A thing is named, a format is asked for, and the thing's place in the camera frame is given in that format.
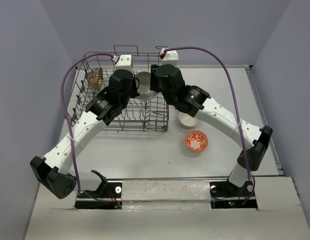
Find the white bowl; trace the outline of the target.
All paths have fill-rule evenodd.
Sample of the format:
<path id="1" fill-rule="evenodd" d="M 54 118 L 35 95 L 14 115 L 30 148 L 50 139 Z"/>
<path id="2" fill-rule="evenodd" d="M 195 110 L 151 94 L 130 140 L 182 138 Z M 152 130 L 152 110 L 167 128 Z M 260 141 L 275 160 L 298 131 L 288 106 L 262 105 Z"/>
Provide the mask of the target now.
<path id="1" fill-rule="evenodd" d="M 199 124 L 199 120 L 195 117 L 191 117 L 190 115 L 180 112 L 178 114 L 178 119 L 180 123 L 186 128 L 194 128 Z"/>
<path id="2" fill-rule="evenodd" d="M 157 95 L 157 92 L 150 90 L 151 74 L 149 72 L 142 71 L 136 73 L 135 77 L 139 80 L 136 82 L 139 83 L 139 87 L 137 89 L 139 96 L 136 98 L 141 101 L 150 101 L 153 99 Z"/>

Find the brown glazed bowl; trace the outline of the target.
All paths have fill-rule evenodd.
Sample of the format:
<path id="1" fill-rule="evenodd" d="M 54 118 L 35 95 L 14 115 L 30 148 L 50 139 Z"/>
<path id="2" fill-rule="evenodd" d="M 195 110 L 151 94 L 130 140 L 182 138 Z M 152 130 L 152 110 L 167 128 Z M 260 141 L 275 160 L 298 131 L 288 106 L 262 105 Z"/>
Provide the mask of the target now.
<path id="1" fill-rule="evenodd" d="M 91 88 L 94 90 L 100 90 L 103 83 L 103 69 L 101 67 L 93 68 L 87 74 L 86 79 Z"/>

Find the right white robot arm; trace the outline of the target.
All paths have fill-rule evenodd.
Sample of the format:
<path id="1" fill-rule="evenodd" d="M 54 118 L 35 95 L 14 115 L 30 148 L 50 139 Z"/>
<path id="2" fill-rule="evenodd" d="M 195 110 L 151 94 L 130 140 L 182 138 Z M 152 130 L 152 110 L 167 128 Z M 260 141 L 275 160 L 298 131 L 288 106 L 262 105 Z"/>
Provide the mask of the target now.
<path id="1" fill-rule="evenodd" d="M 252 125 L 242 120 L 238 113 L 232 114 L 202 88 L 187 85 L 180 69 L 171 64 L 152 66 L 150 88 L 161 93 L 168 105 L 215 127 L 242 148 L 225 183 L 230 196 L 241 193 L 244 184 L 252 179 L 252 172 L 258 170 L 270 145 L 273 129 L 267 125 Z"/>

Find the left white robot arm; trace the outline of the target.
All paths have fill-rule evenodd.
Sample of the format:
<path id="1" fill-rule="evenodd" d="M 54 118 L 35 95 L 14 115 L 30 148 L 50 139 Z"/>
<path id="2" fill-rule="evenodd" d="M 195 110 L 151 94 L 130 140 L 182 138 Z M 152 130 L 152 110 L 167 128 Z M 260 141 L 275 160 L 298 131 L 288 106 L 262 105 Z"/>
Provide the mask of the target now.
<path id="1" fill-rule="evenodd" d="M 138 96 L 134 73 L 117 69 L 108 86 L 88 103 L 68 134 L 43 157 L 35 156 L 30 166 L 36 179 L 58 199 L 80 189 L 79 173 L 70 173 L 74 160 L 88 143 L 127 107 L 130 98 Z"/>

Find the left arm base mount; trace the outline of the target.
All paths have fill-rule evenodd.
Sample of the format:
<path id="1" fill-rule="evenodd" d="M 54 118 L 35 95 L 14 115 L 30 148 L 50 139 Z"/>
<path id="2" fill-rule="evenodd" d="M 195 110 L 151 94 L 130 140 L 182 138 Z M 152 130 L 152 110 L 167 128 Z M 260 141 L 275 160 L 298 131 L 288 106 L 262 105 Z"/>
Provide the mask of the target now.
<path id="1" fill-rule="evenodd" d="M 121 210 L 121 181 L 108 182 L 107 178 L 96 170 L 86 172 L 81 180 L 81 192 L 75 199 L 77 210 Z"/>

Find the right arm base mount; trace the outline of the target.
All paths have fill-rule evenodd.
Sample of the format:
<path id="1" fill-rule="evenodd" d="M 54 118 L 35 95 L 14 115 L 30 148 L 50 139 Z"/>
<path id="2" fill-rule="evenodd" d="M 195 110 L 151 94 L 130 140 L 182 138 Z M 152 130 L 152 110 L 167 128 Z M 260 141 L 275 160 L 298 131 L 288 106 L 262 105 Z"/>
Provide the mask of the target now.
<path id="1" fill-rule="evenodd" d="M 227 180 L 211 181 L 211 209 L 258 209 L 253 183 L 246 181 L 242 187 L 237 187 Z"/>

